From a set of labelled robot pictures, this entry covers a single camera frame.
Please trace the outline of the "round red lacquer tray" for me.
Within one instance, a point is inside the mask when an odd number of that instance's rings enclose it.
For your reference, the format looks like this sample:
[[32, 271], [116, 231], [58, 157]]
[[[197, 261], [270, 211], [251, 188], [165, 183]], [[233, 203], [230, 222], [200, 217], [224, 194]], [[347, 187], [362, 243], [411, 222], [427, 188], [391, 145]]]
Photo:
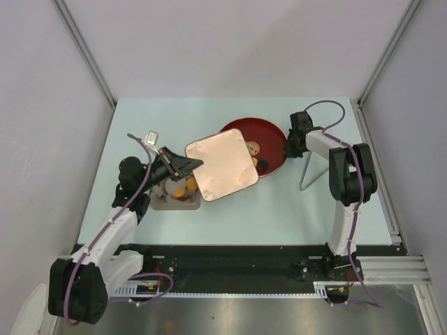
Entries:
[[286, 136], [274, 123], [261, 118], [245, 117], [226, 124], [221, 132], [230, 129], [238, 129], [242, 133], [251, 157], [268, 162], [266, 171], [261, 172], [256, 167], [260, 177], [274, 173], [285, 163]]

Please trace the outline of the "metal tongs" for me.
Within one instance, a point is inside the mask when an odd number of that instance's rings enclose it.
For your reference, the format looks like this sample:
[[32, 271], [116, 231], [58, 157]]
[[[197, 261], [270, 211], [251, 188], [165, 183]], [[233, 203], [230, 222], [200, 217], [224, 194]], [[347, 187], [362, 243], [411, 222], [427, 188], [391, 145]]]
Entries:
[[313, 153], [307, 154], [305, 160], [305, 166], [300, 178], [299, 190], [301, 192], [306, 191], [315, 182], [317, 182], [325, 173], [329, 170], [328, 162], [325, 164], [325, 169], [323, 169], [318, 162], [312, 162]]

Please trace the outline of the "tan square tin box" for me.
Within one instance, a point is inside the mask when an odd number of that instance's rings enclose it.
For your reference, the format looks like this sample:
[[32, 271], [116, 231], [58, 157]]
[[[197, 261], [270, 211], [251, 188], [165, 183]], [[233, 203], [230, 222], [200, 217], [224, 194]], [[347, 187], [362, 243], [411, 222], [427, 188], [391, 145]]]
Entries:
[[[167, 179], [161, 184], [154, 186], [149, 192], [151, 200], [150, 206], [158, 211], [198, 209], [201, 203], [201, 194], [198, 187], [196, 190], [187, 188], [186, 181], [190, 178], [195, 179], [195, 177], [190, 174], [179, 181]], [[186, 189], [186, 195], [183, 198], [174, 198], [173, 192], [181, 187]]]

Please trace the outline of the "tan square tin lid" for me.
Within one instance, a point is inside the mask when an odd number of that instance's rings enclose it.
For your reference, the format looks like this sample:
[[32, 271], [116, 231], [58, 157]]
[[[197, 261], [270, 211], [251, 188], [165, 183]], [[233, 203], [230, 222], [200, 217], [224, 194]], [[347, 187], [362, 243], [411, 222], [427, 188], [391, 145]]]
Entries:
[[196, 140], [185, 147], [188, 158], [203, 164], [193, 171], [206, 202], [213, 202], [258, 183], [259, 175], [238, 129]]

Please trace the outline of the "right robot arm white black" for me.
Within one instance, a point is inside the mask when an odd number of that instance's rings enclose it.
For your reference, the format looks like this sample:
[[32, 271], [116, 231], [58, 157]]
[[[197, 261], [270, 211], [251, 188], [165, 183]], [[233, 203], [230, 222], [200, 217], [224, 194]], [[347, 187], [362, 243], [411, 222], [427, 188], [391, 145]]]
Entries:
[[330, 280], [338, 280], [355, 266], [356, 230], [362, 207], [378, 188], [372, 153], [368, 144], [351, 145], [316, 127], [305, 111], [291, 114], [290, 120], [285, 156], [302, 158], [310, 152], [328, 161], [329, 189], [336, 209], [322, 271]]

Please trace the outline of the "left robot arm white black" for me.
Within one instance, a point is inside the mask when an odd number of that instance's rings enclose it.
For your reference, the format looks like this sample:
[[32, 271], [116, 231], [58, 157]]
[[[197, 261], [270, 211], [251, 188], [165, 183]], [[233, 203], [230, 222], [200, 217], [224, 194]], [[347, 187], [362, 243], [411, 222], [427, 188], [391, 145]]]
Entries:
[[94, 325], [103, 316], [112, 294], [132, 276], [145, 279], [154, 271], [154, 261], [137, 251], [118, 252], [123, 240], [146, 214], [149, 190], [170, 179], [179, 181], [203, 165], [162, 147], [147, 163], [129, 156], [119, 164], [119, 183], [111, 211], [96, 235], [67, 258], [57, 258], [50, 267], [48, 311], [74, 327]]

